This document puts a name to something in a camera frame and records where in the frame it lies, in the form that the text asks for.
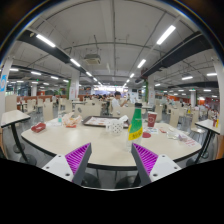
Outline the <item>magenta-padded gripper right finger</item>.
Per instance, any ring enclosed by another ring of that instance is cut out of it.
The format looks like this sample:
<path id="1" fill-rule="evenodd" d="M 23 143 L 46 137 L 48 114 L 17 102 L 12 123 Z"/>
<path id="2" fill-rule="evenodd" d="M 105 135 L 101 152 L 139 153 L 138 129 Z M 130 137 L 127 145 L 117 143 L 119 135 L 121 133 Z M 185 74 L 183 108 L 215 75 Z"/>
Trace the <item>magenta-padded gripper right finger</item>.
<path id="1" fill-rule="evenodd" d="M 180 170 L 180 167 L 167 155 L 157 155 L 138 144 L 132 144 L 131 153 L 134 157 L 142 186 Z"/>

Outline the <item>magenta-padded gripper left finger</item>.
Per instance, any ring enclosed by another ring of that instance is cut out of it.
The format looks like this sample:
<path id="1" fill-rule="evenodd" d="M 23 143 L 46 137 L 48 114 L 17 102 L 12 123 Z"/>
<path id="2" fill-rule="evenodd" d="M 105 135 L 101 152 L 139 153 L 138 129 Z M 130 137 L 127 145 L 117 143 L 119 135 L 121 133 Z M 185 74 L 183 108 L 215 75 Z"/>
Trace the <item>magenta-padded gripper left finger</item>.
<path id="1" fill-rule="evenodd" d="M 57 154 L 43 170 L 80 185 L 91 153 L 91 144 L 87 143 L 66 155 Z"/>

